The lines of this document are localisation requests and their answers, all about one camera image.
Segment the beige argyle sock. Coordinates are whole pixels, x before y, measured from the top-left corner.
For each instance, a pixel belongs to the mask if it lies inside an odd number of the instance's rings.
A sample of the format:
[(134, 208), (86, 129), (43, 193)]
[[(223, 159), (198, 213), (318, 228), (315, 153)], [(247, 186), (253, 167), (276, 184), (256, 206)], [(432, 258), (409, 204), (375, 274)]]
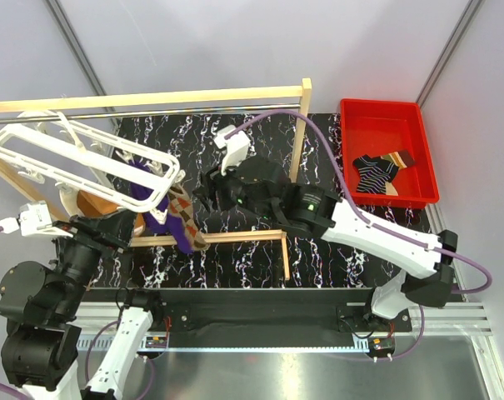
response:
[(167, 193), (169, 198), (168, 213), (178, 219), (184, 240), (178, 242), (178, 247), (184, 253), (206, 251), (209, 244), (205, 241), (202, 232), (194, 220), (192, 199), (184, 187), (176, 183)]

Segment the purple sock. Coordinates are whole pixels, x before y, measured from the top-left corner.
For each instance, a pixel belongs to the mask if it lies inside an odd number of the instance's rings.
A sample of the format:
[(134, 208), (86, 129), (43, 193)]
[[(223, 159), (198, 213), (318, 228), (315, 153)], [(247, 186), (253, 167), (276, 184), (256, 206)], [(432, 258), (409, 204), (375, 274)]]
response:
[[(138, 161), (130, 160), (127, 162), (130, 166), (138, 168), (144, 172), (150, 172), (149, 168), (142, 165)], [(130, 183), (131, 194), (137, 200), (144, 200), (149, 198), (152, 194), (152, 189), (136, 184)], [(170, 199), (168, 194), (157, 205), (157, 211), (160, 213), (167, 212), (165, 223), (160, 223), (151, 212), (144, 212), (142, 214), (144, 222), (147, 227), (155, 234), (170, 233), (177, 242), (177, 247), (182, 253), (193, 253), (192, 244), (186, 236), (185, 227), (183, 226), (182, 217), (174, 216), (170, 211)]]

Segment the white plastic clip hanger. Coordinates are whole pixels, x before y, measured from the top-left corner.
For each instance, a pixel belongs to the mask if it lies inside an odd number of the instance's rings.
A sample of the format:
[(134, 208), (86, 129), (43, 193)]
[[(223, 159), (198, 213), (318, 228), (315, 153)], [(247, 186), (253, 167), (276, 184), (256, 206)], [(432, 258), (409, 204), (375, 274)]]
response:
[[(29, 143), (56, 156), (62, 156), (91, 170), (91, 181), (42, 157), (24, 155), (7, 147), (15, 139)], [(169, 189), (184, 177), (176, 157), (166, 152), (115, 136), (80, 122), (69, 121), (59, 111), (23, 112), (0, 129), (0, 159), (20, 169), (20, 174), (41, 183), (51, 178), (58, 185), (91, 193), (135, 213), (151, 212), (164, 199)], [(118, 192), (103, 178), (114, 177), (152, 193), (137, 200)]]

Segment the brown orange striped sock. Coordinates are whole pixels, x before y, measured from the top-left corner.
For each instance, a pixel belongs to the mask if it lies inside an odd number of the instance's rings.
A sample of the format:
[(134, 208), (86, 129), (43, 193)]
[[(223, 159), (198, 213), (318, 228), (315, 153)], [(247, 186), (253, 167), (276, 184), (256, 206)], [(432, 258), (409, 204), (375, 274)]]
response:
[(416, 164), (416, 161), (406, 149), (390, 152), (385, 156), (385, 158), (396, 165), (399, 169), (410, 168)]

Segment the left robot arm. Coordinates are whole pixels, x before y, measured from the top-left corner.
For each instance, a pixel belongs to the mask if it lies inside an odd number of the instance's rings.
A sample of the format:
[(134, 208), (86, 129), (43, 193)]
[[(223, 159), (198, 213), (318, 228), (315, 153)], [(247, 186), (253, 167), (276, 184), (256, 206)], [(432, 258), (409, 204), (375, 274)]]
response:
[(102, 217), (53, 221), (44, 202), (28, 204), (15, 218), (24, 236), (52, 237), (54, 267), (20, 262), (0, 283), (0, 316), (7, 320), (2, 367), (7, 380), (32, 399), (121, 399), (127, 375), (145, 334), (165, 318), (155, 292), (131, 289), (119, 312), (117, 332), (85, 387), (77, 383), (73, 325), (98, 264), (127, 249), (136, 213), (118, 210)]

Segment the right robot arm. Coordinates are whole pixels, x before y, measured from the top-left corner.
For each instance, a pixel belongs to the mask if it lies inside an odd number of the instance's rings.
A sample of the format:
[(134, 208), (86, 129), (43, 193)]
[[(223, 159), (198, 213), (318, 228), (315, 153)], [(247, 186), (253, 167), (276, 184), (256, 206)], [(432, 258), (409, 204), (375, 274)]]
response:
[(264, 157), (202, 172), (193, 194), (211, 212), (240, 207), (293, 236), (340, 243), (399, 267), (355, 315), (370, 330), (382, 330), (410, 306), (442, 308), (452, 294), (452, 259), (445, 252), (457, 248), (454, 232), (434, 235), (398, 226), (321, 187), (291, 182), (279, 164)]

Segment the black marble pattern mat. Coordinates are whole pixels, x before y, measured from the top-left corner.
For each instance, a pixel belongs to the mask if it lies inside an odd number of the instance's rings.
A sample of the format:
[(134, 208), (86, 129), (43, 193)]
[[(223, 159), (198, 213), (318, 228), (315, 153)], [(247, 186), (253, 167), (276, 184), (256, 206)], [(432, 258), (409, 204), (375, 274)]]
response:
[(250, 213), (297, 237), (321, 239), (358, 248), (398, 266), (399, 291), (416, 299), (423, 293), (457, 293), (452, 259), (457, 235), (412, 231), (361, 210), (351, 195), (336, 194), (311, 184), (291, 182), (283, 168), (260, 156), (230, 167), (250, 183)]

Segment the metal hanging rod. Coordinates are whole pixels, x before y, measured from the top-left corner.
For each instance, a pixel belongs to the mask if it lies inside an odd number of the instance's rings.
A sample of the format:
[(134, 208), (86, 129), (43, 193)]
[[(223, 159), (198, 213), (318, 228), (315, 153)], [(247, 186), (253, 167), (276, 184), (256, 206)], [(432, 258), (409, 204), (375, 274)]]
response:
[[(68, 121), (84, 121), (90, 119), (118, 119), (118, 118), (137, 118), (150, 116), (181, 115), (181, 114), (210, 114), (210, 113), (246, 113), (260, 112), (280, 109), (298, 109), (298, 103), (275, 103), (263, 105), (239, 105), (239, 106), (216, 106), (216, 107), (186, 107), (165, 110), (142, 110), (129, 112), (94, 112), (78, 113), (66, 115)], [(11, 123), (41, 123), (60, 121), (56, 113), (42, 116), (29, 117), (9, 117), (0, 118), (0, 125)]]

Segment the black striped sock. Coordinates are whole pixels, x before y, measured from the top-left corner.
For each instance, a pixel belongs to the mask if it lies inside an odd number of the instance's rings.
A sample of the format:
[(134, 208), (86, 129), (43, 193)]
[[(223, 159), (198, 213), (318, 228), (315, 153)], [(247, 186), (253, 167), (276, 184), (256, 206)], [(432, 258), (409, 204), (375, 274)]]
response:
[(397, 196), (392, 181), (400, 168), (388, 159), (363, 155), (355, 159), (353, 167), (359, 174), (358, 193)]

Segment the red plastic bin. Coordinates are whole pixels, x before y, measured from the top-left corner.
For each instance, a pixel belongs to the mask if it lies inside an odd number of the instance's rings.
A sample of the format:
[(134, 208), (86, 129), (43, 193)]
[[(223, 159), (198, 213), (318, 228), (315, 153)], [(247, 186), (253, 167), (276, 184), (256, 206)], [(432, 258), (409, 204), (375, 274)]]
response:
[[(423, 209), (440, 199), (432, 156), (419, 106), (414, 102), (344, 98), (340, 101), (344, 180), (357, 205)], [(414, 164), (392, 179), (393, 194), (357, 190), (354, 161), (405, 150)]]

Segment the wooden clothes rack frame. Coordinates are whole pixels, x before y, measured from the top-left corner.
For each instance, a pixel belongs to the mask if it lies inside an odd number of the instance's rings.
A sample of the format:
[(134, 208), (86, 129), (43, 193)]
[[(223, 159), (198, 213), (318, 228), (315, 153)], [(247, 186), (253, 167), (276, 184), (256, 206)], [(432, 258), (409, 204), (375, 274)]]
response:
[[(237, 100), (261, 100), (298, 98), (298, 113), (306, 116), (309, 111), (312, 95), (312, 82), (305, 78), (298, 86), (280, 87), (247, 87), (234, 89), (212, 89), (185, 92), (155, 92), (124, 95), (106, 95), (93, 97), (61, 97), (50, 99), (33, 99), (0, 102), (0, 113), (18, 113), (32, 111), (65, 111), (89, 108), (124, 108), (129, 106), (152, 106), (181, 103), (208, 103)], [(32, 179), (24, 177), (20, 169), (0, 159), (0, 177), (18, 190), (27, 199), (34, 202), (44, 201), (44, 197), (32, 186)], [(130, 182), (114, 177), (111, 174), (103, 178), (120, 193), (132, 197)]]

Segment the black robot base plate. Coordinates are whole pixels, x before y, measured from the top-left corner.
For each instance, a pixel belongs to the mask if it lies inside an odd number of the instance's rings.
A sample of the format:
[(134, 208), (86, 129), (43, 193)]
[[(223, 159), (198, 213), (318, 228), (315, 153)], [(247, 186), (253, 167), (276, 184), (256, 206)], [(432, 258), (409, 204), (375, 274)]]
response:
[(408, 333), (407, 312), (390, 322), (369, 318), (367, 288), (159, 290), (171, 318), (172, 348), (276, 351), (340, 348), (368, 333)]

